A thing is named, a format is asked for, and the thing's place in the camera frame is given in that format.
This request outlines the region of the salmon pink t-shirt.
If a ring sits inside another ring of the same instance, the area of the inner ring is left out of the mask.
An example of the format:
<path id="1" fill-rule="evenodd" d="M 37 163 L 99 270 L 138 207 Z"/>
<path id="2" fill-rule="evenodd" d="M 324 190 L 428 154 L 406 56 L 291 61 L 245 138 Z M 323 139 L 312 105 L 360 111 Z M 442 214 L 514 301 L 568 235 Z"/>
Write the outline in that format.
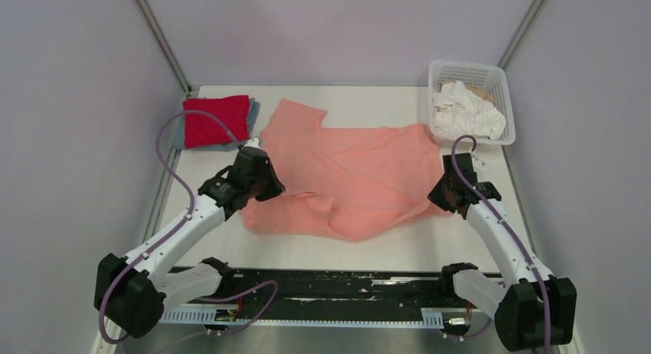
<path id="1" fill-rule="evenodd" d="M 357 242 L 443 214 L 428 199 L 443 169 L 425 125 L 327 128 L 325 117 L 280 101 L 260 137 L 285 190 L 247 204 L 247 229 Z"/>

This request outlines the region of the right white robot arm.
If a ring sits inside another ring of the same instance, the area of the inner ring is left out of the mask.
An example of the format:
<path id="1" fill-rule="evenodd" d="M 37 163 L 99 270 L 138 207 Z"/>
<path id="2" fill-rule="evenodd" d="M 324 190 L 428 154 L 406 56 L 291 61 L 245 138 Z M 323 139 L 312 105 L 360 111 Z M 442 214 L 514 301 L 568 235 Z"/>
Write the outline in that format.
<path id="1" fill-rule="evenodd" d="M 496 187 L 477 180 L 471 154 L 445 155 L 443 168 L 428 199 L 468 222 L 490 252 L 503 283 L 498 285 L 471 263 L 453 263 L 442 269 L 441 301 L 457 306 L 466 300 L 483 311 L 511 352 L 570 343 L 577 304 L 572 281 L 556 277 L 523 244 Z"/>

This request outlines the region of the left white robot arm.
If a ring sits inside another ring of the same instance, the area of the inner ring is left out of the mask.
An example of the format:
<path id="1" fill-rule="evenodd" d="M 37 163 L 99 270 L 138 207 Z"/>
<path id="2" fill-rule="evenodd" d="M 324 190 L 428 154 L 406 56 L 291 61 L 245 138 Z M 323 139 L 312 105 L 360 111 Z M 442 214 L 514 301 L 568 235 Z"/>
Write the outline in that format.
<path id="1" fill-rule="evenodd" d="M 97 268 L 94 307 L 129 336 L 149 333 L 165 313 L 204 297 L 228 302 L 235 292 L 234 271 L 211 257 L 196 266 L 173 268 L 210 231 L 254 199 L 278 197 L 285 187 L 257 138 L 239 146 L 233 164 L 206 180 L 190 195 L 189 207 L 139 247 L 109 253 Z"/>

